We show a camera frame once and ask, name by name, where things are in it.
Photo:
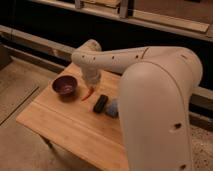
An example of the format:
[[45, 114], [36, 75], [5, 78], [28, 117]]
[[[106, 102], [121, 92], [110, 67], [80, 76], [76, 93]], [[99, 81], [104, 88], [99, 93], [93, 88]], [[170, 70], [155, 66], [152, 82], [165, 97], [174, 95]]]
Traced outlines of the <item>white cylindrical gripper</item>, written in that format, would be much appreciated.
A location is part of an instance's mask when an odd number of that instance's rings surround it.
[[84, 82], [87, 85], [91, 85], [90, 88], [95, 89], [96, 84], [100, 82], [101, 72], [98, 69], [86, 67], [83, 67], [81, 71]]

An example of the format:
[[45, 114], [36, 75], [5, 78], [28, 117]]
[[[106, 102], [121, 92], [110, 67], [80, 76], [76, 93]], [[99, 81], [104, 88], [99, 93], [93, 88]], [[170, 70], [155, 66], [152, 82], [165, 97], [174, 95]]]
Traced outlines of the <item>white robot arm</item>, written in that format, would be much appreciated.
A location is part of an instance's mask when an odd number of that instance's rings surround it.
[[189, 102], [203, 74], [198, 56], [178, 46], [103, 51], [88, 40], [73, 51], [86, 84], [102, 70], [121, 75], [118, 113], [130, 171], [194, 171]]

